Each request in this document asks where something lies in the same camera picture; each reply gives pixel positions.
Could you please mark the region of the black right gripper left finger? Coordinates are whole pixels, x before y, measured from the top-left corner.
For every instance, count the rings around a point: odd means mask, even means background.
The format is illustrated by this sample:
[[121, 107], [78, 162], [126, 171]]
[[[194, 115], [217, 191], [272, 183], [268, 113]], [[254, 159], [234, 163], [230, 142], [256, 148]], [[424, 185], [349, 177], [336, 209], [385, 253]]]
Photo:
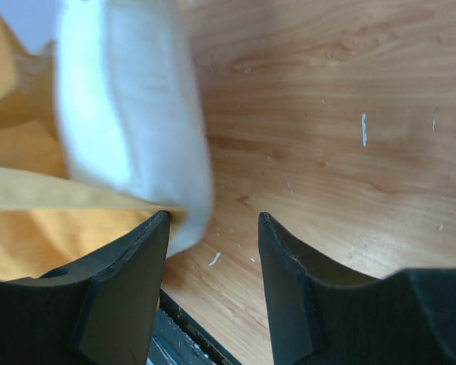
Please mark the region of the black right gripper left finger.
[[169, 242], [159, 211], [38, 278], [0, 281], [0, 364], [144, 364]]

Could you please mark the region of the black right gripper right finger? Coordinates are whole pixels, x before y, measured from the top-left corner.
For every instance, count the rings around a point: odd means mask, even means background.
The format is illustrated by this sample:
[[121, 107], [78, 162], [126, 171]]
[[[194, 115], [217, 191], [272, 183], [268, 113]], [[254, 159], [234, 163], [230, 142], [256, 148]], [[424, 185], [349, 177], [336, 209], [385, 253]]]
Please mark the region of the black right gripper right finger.
[[266, 212], [258, 250], [276, 364], [456, 364], [456, 268], [377, 279]]

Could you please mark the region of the white bear print pillow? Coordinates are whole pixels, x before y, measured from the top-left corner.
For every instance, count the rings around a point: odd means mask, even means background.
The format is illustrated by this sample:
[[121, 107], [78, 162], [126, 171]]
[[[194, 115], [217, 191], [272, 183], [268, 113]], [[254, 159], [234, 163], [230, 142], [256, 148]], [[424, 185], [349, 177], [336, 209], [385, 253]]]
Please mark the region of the white bear print pillow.
[[175, 1], [63, 1], [55, 104], [72, 179], [185, 212], [167, 249], [199, 243], [214, 184]]

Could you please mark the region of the yellow pillowcase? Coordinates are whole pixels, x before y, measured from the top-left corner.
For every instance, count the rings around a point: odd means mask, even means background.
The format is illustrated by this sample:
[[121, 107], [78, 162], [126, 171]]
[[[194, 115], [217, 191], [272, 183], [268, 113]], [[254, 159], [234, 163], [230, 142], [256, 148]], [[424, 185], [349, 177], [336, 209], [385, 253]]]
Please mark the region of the yellow pillowcase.
[[73, 182], [55, 128], [54, 43], [29, 54], [0, 15], [0, 281], [39, 277], [159, 211]]

